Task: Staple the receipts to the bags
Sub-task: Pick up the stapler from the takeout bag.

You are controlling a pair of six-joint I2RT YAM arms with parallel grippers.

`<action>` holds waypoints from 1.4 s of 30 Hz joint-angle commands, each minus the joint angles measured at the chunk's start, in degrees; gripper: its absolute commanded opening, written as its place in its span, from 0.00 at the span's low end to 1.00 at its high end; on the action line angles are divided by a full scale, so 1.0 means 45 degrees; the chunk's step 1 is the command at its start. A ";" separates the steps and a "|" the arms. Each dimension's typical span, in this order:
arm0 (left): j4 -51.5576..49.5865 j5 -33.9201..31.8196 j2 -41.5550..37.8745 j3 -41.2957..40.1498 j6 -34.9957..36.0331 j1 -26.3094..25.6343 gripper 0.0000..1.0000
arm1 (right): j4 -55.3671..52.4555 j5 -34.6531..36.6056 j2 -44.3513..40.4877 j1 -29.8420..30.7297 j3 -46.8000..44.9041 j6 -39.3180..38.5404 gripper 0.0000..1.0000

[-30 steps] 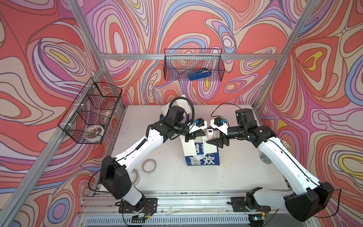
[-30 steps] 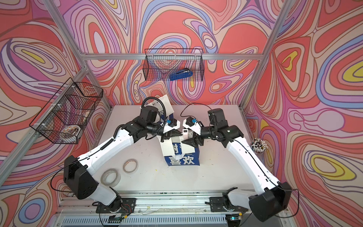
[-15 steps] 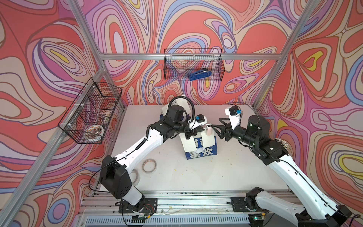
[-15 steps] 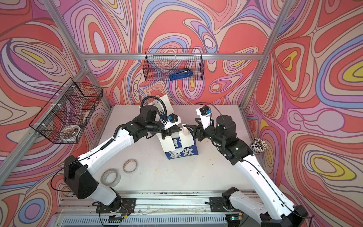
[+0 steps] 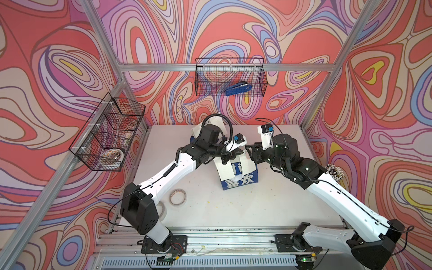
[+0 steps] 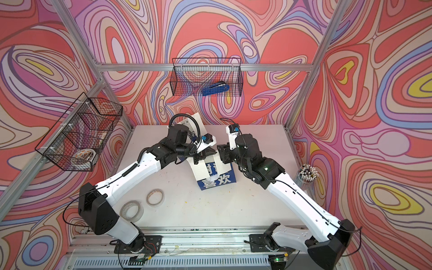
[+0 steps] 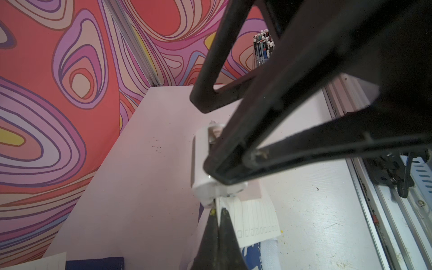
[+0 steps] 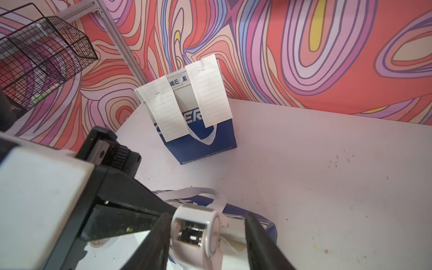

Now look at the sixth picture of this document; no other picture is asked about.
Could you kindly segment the blue white paper bag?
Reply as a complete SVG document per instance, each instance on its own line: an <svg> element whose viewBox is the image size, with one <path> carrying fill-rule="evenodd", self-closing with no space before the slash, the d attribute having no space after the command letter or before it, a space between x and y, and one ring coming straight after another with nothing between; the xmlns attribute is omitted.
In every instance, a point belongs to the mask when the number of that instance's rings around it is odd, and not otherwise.
<svg viewBox="0 0 432 270"><path fill-rule="evenodd" d="M218 155L207 157L204 161L210 178L196 181L201 191L237 182L232 164L222 163Z"/></svg>

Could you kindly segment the blue white bag with handles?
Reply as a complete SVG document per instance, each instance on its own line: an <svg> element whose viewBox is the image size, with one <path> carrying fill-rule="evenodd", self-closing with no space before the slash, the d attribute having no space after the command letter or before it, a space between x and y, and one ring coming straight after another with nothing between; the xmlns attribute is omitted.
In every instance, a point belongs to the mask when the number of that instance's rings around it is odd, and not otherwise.
<svg viewBox="0 0 432 270"><path fill-rule="evenodd" d="M200 129L200 134L203 136L205 135L206 129L204 127L203 121L201 119L200 114L197 112L193 115L191 115L191 118L188 117L180 117L180 121L178 124L183 124L184 126L187 126L189 130L191 131L192 135L198 136L198 128L196 127L196 123L198 124L198 127Z"/></svg>

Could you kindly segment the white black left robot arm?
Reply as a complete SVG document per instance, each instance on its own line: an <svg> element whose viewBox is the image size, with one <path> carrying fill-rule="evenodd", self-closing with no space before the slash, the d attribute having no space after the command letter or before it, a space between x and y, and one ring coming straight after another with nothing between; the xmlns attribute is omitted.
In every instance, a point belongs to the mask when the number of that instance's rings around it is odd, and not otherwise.
<svg viewBox="0 0 432 270"><path fill-rule="evenodd" d="M142 149L137 160L96 185L84 184L76 198L78 214L97 235L109 235L126 244L137 253L146 238L144 233L121 217L114 206L145 178L159 172L171 163L188 162L197 180L209 177L205 159L216 154L216 139L203 134L203 123L198 113L176 114L168 125L168 134L157 144Z"/></svg>

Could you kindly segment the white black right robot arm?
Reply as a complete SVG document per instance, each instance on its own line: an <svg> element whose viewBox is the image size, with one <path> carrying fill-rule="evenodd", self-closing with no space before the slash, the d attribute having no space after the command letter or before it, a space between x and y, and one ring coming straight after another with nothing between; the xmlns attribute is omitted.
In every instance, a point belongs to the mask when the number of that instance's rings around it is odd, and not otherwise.
<svg viewBox="0 0 432 270"><path fill-rule="evenodd" d="M235 163L241 173L280 199L304 223L297 229L275 222L263 233L263 246L271 252L290 248L306 252L323 270L332 270L358 232L311 199L275 160L265 157L251 134L229 134L229 143L218 145L224 164Z"/></svg>

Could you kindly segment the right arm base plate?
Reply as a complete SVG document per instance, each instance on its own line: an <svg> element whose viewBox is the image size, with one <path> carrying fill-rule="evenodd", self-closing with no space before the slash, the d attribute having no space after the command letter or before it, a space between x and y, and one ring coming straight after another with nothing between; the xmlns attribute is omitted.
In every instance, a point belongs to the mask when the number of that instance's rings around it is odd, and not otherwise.
<svg viewBox="0 0 432 270"><path fill-rule="evenodd" d="M264 234L250 234L249 239L245 240L245 242L249 244L252 253L284 252L291 254L295 251L293 248L277 245L274 240Z"/></svg>

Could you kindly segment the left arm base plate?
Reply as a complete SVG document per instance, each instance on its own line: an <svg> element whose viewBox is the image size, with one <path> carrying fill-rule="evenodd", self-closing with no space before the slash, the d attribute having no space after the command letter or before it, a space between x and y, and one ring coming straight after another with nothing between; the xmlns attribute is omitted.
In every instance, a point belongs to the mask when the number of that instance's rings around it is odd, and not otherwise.
<svg viewBox="0 0 432 270"><path fill-rule="evenodd" d="M121 241L116 242L114 253L155 255L160 252L162 239L161 235L147 235L128 245Z"/></svg>

